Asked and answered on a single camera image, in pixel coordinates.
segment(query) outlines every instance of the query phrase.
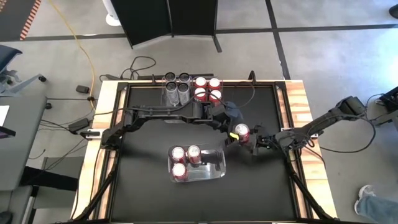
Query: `yellow cable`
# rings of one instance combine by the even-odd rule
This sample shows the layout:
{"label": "yellow cable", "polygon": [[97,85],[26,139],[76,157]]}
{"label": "yellow cable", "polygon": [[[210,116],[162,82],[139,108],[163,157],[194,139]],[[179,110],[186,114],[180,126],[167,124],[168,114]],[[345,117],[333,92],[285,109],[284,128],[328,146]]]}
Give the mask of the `yellow cable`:
{"label": "yellow cable", "polygon": [[[88,53],[86,52],[86,50],[81,46],[80,41],[77,39],[75,32],[73,31],[72,27],[70,27],[68,21],[65,19],[65,16],[63,16],[63,14],[60,12],[60,10],[56,7],[56,5],[52,2],[52,0],[49,0],[49,3],[51,4],[51,6],[56,10],[56,12],[58,13],[58,15],[60,15],[60,17],[62,18],[63,22],[65,23],[65,25],[68,27],[68,29],[70,30],[70,32],[72,33],[73,37],[76,40],[77,45],[79,46],[79,48],[85,53],[90,66],[91,66],[91,75],[92,75],[92,79],[91,79],[91,88],[90,88],[90,96],[93,96],[93,90],[94,90],[94,79],[95,79],[95,68],[93,65],[93,62],[90,59],[90,56],[88,56]],[[90,101],[91,103],[91,107],[93,108],[93,110],[95,111],[94,108],[94,104],[92,101]]]}

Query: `black bracket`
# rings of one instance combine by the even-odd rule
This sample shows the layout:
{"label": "black bracket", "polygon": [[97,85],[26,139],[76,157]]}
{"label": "black bracket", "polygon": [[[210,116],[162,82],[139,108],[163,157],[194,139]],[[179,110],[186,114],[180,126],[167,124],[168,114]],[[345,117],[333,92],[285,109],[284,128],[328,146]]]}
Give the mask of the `black bracket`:
{"label": "black bracket", "polygon": [[252,80],[253,85],[257,84],[256,74],[253,70],[251,70],[248,80]]}

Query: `red soda can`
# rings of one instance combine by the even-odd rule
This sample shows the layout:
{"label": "red soda can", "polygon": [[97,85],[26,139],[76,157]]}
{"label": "red soda can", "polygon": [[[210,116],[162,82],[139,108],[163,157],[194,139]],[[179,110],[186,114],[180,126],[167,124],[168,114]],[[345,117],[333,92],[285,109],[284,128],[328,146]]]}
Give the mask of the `red soda can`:
{"label": "red soda can", "polygon": [[210,90],[220,90],[221,89],[221,82],[218,78],[212,78],[209,81],[209,89]]}
{"label": "red soda can", "polygon": [[195,100],[199,102],[206,101],[206,90],[204,88],[197,88],[195,90]]}
{"label": "red soda can", "polygon": [[198,146],[190,146],[188,148],[188,158],[192,164],[199,164],[201,162],[200,149]]}
{"label": "red soda can", "polygon": [[175,164],[172,169],[173,177],[177,180],[186,180],[188,177],[187,168],[184,164]]}
{"label": "red soda can", "polygon": [[235,133],[239,136],[240,143],[247,143],[250,139],[250,129],[245,124],[236,125]]}
{"label": "red soda can", "polygon": [[198,77],[195,79],[196,88],[206,88],[206,78]]}
{"label": "red soda can", "polygon": [[187,162],[187,157],[185,155],[185,151],[181,147],[175,147],[172,150],[172,158],[174,162],[180,162],[182,164]]}
{"label": "red soda can", "polygon": [[209,99],[210,99],[210,102],[212,102],[215,106],[220,105],[221,92],[218,90],[211,91]]}

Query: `person's leg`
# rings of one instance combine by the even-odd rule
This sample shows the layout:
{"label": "person's leg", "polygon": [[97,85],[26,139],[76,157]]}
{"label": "person's leg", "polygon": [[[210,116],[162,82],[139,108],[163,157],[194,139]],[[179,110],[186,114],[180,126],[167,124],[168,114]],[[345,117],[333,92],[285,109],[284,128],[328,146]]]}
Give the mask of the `person's leg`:
{"label": "person's leg", "polygon": [[354,209],[358,215],[377,223],[398,223],[398,202],[377,197],[371,185],[361,188]]}

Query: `white paper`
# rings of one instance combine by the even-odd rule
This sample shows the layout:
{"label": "white paper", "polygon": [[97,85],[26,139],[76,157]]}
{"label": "white paper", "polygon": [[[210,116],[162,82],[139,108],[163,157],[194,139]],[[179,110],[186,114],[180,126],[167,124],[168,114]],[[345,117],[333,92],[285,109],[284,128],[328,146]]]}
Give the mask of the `white paper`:
{"label": "white paper", "polygon": [[0,106],[0,126],[3,126],[10,106]]}

